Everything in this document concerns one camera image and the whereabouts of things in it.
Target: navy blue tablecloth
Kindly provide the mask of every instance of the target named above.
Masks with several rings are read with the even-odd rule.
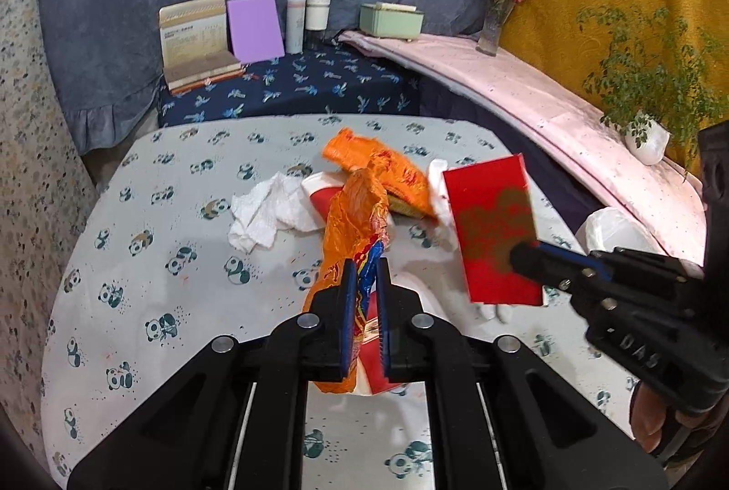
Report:
[[[159,125],[293,113],[387,113],[417,116],[418,75],[346,46],[248,65],[246,74],[170,94],[159,90]]]

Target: orange plastic wrapper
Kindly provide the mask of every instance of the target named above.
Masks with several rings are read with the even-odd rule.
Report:
[[[349,375],[342,383],[316,383],[324,393],[352,392],[356,386],[357,357],[365,334],[375,264],[388,243],[387,213],[387,192],[370,169],[352,173],[342,191],[332,198],[323,234],[322,267],[306,295],[303,310],[309,310],[318,291],[340,283],[344,260],[348,258],[357,267],[357,300]]]
[[[435,216],[425,174],[379,140],[343,128],[323,148],[322,156],[347,171],[369,167],[387,191],[423,214]]]

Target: white flower pot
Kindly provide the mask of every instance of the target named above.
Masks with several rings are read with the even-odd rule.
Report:
[[[650,120],[647,128],[648,140],[642,145],[636,144],[636,138],[626,134],[628,151],[643,165],[657,165],[666,153],[666,145],[671,139],[671,133],[656,121]]]

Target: white plastic bag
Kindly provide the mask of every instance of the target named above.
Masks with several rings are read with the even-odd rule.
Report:
[[[577,232],[586,251],[613,251],[616,247],[663,253],[653,236],[621,208],[607,207],[589,215]]]

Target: pink tablecloth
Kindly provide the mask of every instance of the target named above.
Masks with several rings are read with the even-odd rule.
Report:
[[[423,35],[407,43],[345,32],[342,41],[445,84],[483,105],[541,146],[608,206],[643,223],[666,253],[703,264],[706,220],[695,178],[668,160],[646,167],[601,112],[503,49],[480,54],[460,37]]]

